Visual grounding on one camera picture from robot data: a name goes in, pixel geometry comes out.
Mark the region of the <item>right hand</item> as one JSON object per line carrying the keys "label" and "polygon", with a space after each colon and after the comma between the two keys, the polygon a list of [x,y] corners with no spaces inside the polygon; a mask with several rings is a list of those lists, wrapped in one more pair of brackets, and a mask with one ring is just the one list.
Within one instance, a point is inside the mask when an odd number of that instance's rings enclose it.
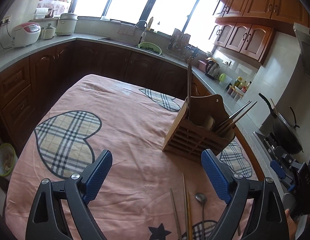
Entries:
{"label": "right hand", "polygon": [[286,219],[287,219],[287,225],[288,225],[290,240],[297,239],[300,235],[299,224],[297,221],[295,221],[291,218],[289,209],[285,210],[285,215],[286,215]]}

